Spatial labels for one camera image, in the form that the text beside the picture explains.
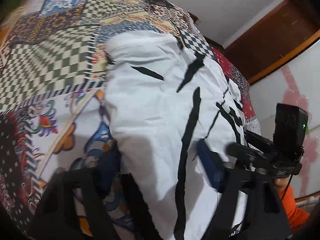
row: checkered patch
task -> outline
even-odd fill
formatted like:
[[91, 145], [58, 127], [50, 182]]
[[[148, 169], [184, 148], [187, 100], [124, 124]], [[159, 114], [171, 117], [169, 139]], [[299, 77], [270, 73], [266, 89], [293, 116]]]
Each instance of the checkered patch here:
[[114, 12], [133, 12], [139, 10], [142, 10], [142, 7], [106, 0], [88, 0], [84, 7], [82, 18], [103, 18], [109, 17], [110, 13]]
[[207, 55], [208, 57], [211, 57], [213, 60], [217, 61], [216, 57], [213, 55], [213, 52], [211, 51], [211, 47], [206, 41], [199, 39], [197, 36], [187, 32], [184, 29], [179, 28], [179, 31], [187, 48], [193, 49], [194, 51]]
[[58, 31], [36, 45], [15, 45], [0, 77], [0, 109], [84, 82], [88, 41], [97, 26]]

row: person's arm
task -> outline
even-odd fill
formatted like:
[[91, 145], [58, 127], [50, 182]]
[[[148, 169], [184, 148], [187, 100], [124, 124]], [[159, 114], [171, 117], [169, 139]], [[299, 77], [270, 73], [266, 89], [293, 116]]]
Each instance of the person's arm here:
[[[285, 187], [288, 184], [288, 180], [289, 179], [275, 180], [280, 198], [282, 198], [284, 194]], [[284, 210], [287, 214], [289, 225], [291, 226], [292, 230], [294, 232], [299, 230], [299, 227], [302, 226], [309, 217], [309, 213], [297, 207], [293, 196], [293, 189], [290, 186], [288, 187], [288, 190], [284, 195], [282, 205], [284, 206]]]

